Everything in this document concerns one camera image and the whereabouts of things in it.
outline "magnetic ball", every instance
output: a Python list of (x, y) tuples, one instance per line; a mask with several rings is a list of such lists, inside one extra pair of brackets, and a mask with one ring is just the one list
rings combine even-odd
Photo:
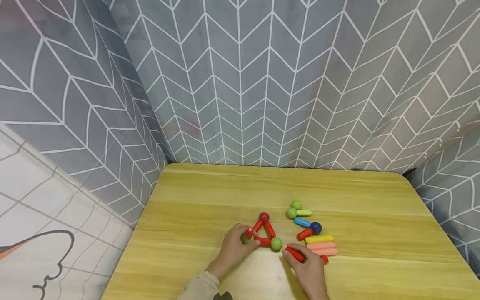
[(268, 222), (270, 220), (270, 216), (266, 212), (262, 212), (258, 216), (258, 219), (265, 223), (265, 222)]
[(290, 219), (293, 219), (297, 216), (297, 210), (294, 208), (294, 207), (289, 207), (287, 209), (287, 216), (290, 218)]
[(272, 249), (275, 250), (275, 251), (280, 251), (282, 249), (282, 246), (283, 246), (283, 243), (282, 243), (282, 240), (280, 238), (273, 238), (272, 239)]
[(242, 242), (243, 244), (248, 244), (248, 243), (250, 243), (250, 242), (253, 242), (253, 237), (251, 237), (250, 239), (248, 239), (248, 238), (246, 237), (246, 235), (242, 235), (242, 236), (241, 236), (241, 242)]
[(320, 225), (318, 222), (312, 222), (312, 224), (310, 224), (310, 228), (313, 229), (314, 234), (319, 234), (322, 232), (322, 225)]
[(301, 202), (299, 200), (293, 200), (290, 206), (295, 209), (302, 209)]

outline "gray curtain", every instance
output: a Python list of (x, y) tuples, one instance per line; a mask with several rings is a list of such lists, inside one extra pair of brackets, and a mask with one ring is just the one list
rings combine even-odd
[(403, 173), (479, 115), (477, 0), (115, 0), (174, 161)]
[(435, 155), (408, 180), (480, 278), (480, 128)]
[(0, 120), (131, 224), (166, 164), (108, 6), (0, 2)]

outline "yellow magnetic stick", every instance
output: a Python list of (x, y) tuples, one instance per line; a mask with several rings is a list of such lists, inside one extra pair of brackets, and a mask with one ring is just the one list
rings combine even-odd
[(298, 209), (297, 210), (297, 216), (311, 216), (312, 211), (308, 209)]
[(305, 238), (305, 243), (307, 244), (320, 243), (324, 241), (333, 241), (333, 235), (323, 234), (323, 235), (317, 235), (317, 236)]

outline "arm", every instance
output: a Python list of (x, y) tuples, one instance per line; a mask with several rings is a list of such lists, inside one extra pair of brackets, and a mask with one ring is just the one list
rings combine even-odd
[(282, 251), (283, 257), (297, 274), (300, 285), (310, 300), (330, 300), (325, 282), (324, 262), (320, 256), (298, 244), (288, 244), (288, 246), (306, 257), (305, 263), (302, 264), (290, 252)]
[(238, 223), (230, 229), (223, 239), (222, 248), (218, 256), (208, 265), (205, 272), (192, 280), (178, 300), (212, 300), (218, 293), (219, 280), (252, 250), (260, 245), (255, 240), (242, 244), (240, 238), (247, 231), (248, 226)]

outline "black outline drawing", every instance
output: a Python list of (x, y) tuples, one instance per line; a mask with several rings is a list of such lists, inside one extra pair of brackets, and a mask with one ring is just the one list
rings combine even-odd
[(45, 276), (45, 278), (43, 278), (43, 285), (33, 285), (32, 287), (33, 288), (39, 288), (41, 291), (42, 291), (42, 297), (39, 299), (39, 300), (43, 300), (43, 298), (45, 297), (45, 288), (47, 287), (47, 282), (48, 281), (51, 281), (51, 280), (54, 280), (55, 278), (58, 278), (60, 276), (60, 274), (62, 273), (62, 270), (63, 270), (63, 266), (62, 266), (62, 261), (65, 259), (65, 257), (67, 257), (68, 253), (70, 253), (70, 250), (72, 250), (72, 247), (73, 247), (73, 243), (75, 242), (75, 236), (73, 235), (73, 233), (71, 231), (68, 231), (68, 230), (63, 230), (63, 229), (59, 229), (59, 230), (52, 230), (52, 231), (47, 231), (47, 232), (42, 232), (42, 233), (39, 233), (39, 234), (36, 234), (34, 236), (31, 236), (23, 241), (20, 241), (18, 243), (15, 243), (13, 244), (12, 246), (0, 246), (0, 254), (18, 246), (18, 245), (21, 245), (25, 242), (28, 242), (29, 240), (33, 240), (33, 239), (36, 239), (38, 237), (41, 237), (41, 236), (44, 236), (44, 235), (47, 235), (47, 234), (52, 234), (52, 233), (66, 233), (70, 236), (70, 239), (71, 239), (71, 243), (70, 243), (70, 247), (68, 248), (67, 252), (65, 253), (65, 255), (59, 260), (59, 262), (57, 263), (57, 266), (59, 267), (59, 272), (58, 274), (56, 274), (55, 276), (51, 277), (49, 275)]

